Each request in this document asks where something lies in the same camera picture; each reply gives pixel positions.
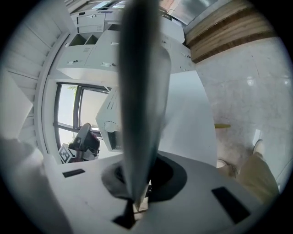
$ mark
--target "window frame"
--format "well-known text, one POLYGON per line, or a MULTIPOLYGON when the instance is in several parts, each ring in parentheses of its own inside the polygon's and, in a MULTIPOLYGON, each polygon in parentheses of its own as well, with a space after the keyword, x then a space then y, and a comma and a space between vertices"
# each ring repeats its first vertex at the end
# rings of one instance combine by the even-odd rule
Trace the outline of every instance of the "window frame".
POLYGON ((109 2, 109 3, 107 3, 105 6, 102 6, 102 7, 100 7, 100 8, 96 8, 96 9, 93 9, 92 6, 94 7, 94 6, 96 6, 97 4, 95 5, 95 2, 94 2, 93 0, 89 0, 89 1, 87 1, 86 3, 84 3, 83 5, 81 5, 80 7, 78 7, 77 9, 75 9, 75 10, 71 13, 71 15, 72 15, 72 14, 75 14, 75 13, 85 12, 85 11, 88 11, 88 10, 96 10, 96 11, 107 10, 112 4, 114 4, 114 3, 116 3, 116 2, 118 2, 118 0, 113 0, 113 1, 111 1, 111 2, 109 2), (87 9, 83 9, 83 10, 82 10, 83 7, 85 7, 85 6, 87 6, 87 5, 91 5, 91 4, 92 4, 92 6, 89 6, 89 8, 87 8, 87 9))
MULTIPOLYGON (((55 96, 55 102, 54 102, 53 126, 54 126, 55 138, 56 138, 58 150, 61 147, 59 128, 67 130, 67 131, 75 132, 75 133, 78 133, 79 130, 82 128, 82 126, 80 125, 80 115, 81 115, 82 95, 84 90, 91 90, 91 91, 108 94, 111 88, 108 88, 108 87, 106 88, 104 86, 98 86, 98 85, 88 85, 88 84, 79 84, 79 83, 71 83, 71 82, 57 82, 57 90, 56 90, 56 96, 55 96), (74 105, 73 105, 72 126, 58 122, 58 110, 59 110, 59 101, 60 101, 62 85, 76 85, 77 86, 76 95, 74 98, 74 105)), ((92 130, 92 132, 95 133, 97 137, 99 138, 102 137, 100 131, 92 130)))

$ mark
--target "white surface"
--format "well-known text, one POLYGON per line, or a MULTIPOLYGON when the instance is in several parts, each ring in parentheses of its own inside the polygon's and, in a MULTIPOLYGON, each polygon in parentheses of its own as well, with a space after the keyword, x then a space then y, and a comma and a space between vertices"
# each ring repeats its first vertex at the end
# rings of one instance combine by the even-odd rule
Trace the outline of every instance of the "white surface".
POLYGON ((122 155, 59 166, 54 165, 54 161, 47 160, 45 169, 50 184, 74 233, 189 234, 190 230, 199 233, 227 230, 234 227, 234 224, 211 193, 212 189, 221 186, 233 193, 250 212, 254 213, 259 208, 259 203, 253 196, 237 182, 220 176, 216 168, 176 155, 161 154, 185 169, 187 182, 171 200, 152 203, 142 220, 130 230, 111 222, 123 213, 126 201, 112 197, 101 180, 101 172, 108 165, 121 160, 122 155), (61 174, 76 169, 83 169, 85 173, 69 178, 64 178, 61 174))
POLYGON ((181 26, 164 17, 160 17, 160 23, 161 33, 164 33, 167 36, 172 37, 173 39, 177 40, 180 44, 182 44, 185 41, 183 28, 181 26))
POLYGON ((0 135, 6 139, 18 138, 33 104, 3 68, 0 89, 0 135))
POLYGON ((212 109, 196 71, 172 74, 159 150, 217 164, 212 109))

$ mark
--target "white panel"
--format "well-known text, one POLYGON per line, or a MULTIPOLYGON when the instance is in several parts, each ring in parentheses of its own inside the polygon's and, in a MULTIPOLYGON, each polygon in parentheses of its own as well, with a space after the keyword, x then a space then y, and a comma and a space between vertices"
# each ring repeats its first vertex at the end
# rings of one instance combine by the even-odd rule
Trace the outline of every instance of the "white panel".
POLYGON ((31 138, 25 139, 24 142, 31 144, 32 146, 38 147, 37 138, 33 136, 31 138))
POLYGON ((29 112, 29 114, 28 114, 27 116, 28 116, 28 117, 32 117, 32 116, 34 116, 33 111, 34 111, 34 108, 32 107, 31 111, 29 112))
POLYGON ((21 88, 21 90, 26 96, 35 96, 35 94, 36 94, 35 89, 21 88))
POLYGON ((44 24, 47 26, 47 28, 50 29, 50 31, 53 33, 53 35, 56 38, 59 38, 59 36, 62 34, 61 30, 55 23, 54 19, 49 15, 49 13, 44 12, 42 15, 40 15, 40 18, 42 18, 44 24))
POLYGON ((212 109, 196 71, 170 76, 165 126, 159 150, 212 166, 217 164, 212 109))
POLYGON ((45 56, 48 55, 51 47, 47 46, 40 38, 38 38, 27 26, 21 25, 17 32, 15 33, 15 37, 19 38, 21 41, 25 41, 30 44, 32 47, 36 48, 45 56))
POLYGON ((32 126, 34 125, 34 119, 33 119, 33 116, 31 117, 27 117, 26 120, 24 121, 23 123, 23 128, 26 128, 26 127, 29 127, 29 126, 32 126))
POLYGON ((25 21, 25 24, 46 45, 52 47, 57 41, 57 38, 53 35, 51 30, 47 28, 38 17, 30 17, 27 21, 25 21))
POLYGON ((18 139, 23 141, 30 139, 31 137, 34 137, 36 135, 34 126, 29 126, 22 128, 19 134, 18 139))
POLYGON ((35 101, 35 95, 32 95, 32 94, 26 94, 26 97, 27 97, 28 100, 31 101, 32 103, 35 101))
POLYGON ((160 17, 160 24, 160 32, 172 37, 181 44, 185 41, 183 28, 181 26, 164 17, 160 17))
POLYGON ((8 52, 6 57, 6 66, 24 73, 38 77, 42 67, 20 56, 15 52, 8 52))
POLYGON ((46 59, 46 55, 35 49, 32 45, 26 41, 22 41, 19 38, 14 38, 14 43, 10 47, 13 52, 29 59, 30 61, 42 66, 46 59))
POLYGON ((11 72, 11 73, 15 73, 15 74, 22 75, 22 76, 25 76, 25 77, 28 77, 28 78, 32 78, 34 80, 38 80, 38 77, 37 76, 30 75, 28 73, 21 72, 19 70, 15 70, 15 69, 8 68, 8 67, 6 67, 6 70, 9 71, 9 72, 11 72))
POLYGON ((20 75, 20 74, 12 73, 12 72, 10 72, 10 75, 12 76, 14 81, 17 83, 17 85, 21 88, 30 88, 30 89, 37 88, 38 81, 35 79, 20 75))
POLYGON ((8 139, 17 138, 33 105, 17 87, 9 72, 2 69, 1 77, 0 134, 8 139))

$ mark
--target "person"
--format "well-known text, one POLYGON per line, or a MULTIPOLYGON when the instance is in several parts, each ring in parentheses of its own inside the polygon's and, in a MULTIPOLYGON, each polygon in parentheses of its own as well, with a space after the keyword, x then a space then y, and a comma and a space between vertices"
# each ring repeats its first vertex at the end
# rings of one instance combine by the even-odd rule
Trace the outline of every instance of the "person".
POLYGON ((218 168, 218 171, 222 175, 234 178, 262 203, 268 204, 279 195, 279 189, 268 164, 263 158, 264 152, 264 143, 260 139, 254 146, 253 154, 240 168, 239 173, 233 165, 224 160, 218 160, 223 165, 223 167, 218 168))

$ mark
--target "white table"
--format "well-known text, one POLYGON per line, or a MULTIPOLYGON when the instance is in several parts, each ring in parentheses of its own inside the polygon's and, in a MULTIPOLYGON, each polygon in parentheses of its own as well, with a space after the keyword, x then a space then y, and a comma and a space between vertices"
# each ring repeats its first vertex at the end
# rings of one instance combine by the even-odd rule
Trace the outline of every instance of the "white table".
POLYGON ((217 165, 212 109, 196 71, 171 74, 159 150, 217 165))

